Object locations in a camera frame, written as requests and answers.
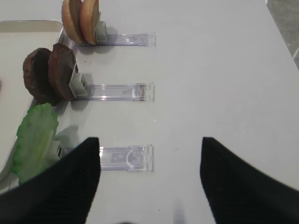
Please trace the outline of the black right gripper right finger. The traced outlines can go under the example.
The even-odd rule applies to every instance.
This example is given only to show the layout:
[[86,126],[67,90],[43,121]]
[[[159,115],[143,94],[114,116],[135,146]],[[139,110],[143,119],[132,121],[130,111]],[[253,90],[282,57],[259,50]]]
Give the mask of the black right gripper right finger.
[[251,166],[215,138],[202,140],[199,175],[217,224],[299,222],[299,192]]

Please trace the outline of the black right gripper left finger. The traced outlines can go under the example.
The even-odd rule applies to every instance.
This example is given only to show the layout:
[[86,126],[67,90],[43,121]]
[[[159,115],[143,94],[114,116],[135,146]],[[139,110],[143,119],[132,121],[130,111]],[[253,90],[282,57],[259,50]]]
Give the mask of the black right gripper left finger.
[[99,139],[0,196],[2,224],[84,224],[100,181]]

